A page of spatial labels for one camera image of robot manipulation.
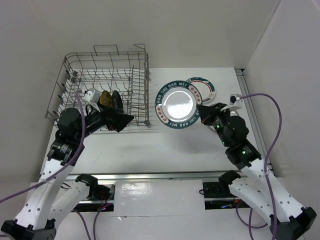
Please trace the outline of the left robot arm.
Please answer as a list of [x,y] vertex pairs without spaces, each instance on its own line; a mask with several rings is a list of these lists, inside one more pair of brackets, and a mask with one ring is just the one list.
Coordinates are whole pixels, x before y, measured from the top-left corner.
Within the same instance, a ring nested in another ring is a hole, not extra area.
[[120,132],[133,119],[134,116],[112,107],[102,107],[88,115],[81,108],[63,110],[41,178],[31,187],[33,191],[21,211],[14,219],[6,220],[1,231],[11,240],[53,240],[57,227],[75,206],[99,193],[97,178],[83,173],[74,186],[56,198],[85,148],[84,139],[102,127]]

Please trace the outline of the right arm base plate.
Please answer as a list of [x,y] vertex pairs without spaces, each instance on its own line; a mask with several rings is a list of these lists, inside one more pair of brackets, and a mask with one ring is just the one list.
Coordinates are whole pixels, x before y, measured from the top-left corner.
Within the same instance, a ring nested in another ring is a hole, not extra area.
[[242,202],[238,197],[225,193],[219,182],[203,182],[202,189],[199,194],[204,197],[205,210],[222,210],[222,209],[235,209],[249,208],[249,206]]

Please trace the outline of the black round plate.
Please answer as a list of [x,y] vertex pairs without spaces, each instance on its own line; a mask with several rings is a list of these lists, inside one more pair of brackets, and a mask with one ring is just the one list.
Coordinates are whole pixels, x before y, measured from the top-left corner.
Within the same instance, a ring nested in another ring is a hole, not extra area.
[[124,105],[123,105],[123,101],[122,101],[122,98],[121,98],[121,95],[119,94],[119,92],[117,90],[114,90],[112,92],[111,97],[112,97],[113,108],[123,110]]

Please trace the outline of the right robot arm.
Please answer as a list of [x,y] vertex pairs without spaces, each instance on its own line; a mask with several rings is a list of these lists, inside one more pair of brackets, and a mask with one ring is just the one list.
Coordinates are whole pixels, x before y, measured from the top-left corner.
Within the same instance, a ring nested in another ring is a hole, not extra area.
[[297,240],[313,225],[317,214],[304,207],[279,182],[258,150],[247,139],[243,118],[231,115],[224,103],[197,105],[202,124],[213,127],[229,161],[245,176],[229,170],[218,178],[223,196],[243,200],[267,223],[277,240]]

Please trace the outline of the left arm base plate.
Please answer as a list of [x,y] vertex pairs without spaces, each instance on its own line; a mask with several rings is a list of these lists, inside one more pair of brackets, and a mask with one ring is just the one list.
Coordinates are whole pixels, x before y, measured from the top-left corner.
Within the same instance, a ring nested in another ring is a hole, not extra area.
[[93,198],[85,198],[80,201],[75,211],[80,213],[96,213],[102,212],[113,212],[114,211],[114,199],[115,199],[115,183],[105,183],[98,186],[97,193]]

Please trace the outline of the yellow patterned plate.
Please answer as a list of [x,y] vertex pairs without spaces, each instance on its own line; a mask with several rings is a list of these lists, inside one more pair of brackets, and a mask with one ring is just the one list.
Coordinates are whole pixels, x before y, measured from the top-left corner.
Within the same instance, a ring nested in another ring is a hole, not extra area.
[[102,91],[99,103],[105,107],[113,107],[112,96],[107,90]]

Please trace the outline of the white plate teal lettered rim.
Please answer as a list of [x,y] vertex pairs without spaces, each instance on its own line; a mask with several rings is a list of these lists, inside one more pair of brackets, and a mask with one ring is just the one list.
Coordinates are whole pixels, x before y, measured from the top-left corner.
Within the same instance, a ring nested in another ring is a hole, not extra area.
[[162,124],[181,130],[197,122],[200,118],[197,106],[202,103],[202,96],[193,84],[175,80],[160,88],[155,97],[154,109]]

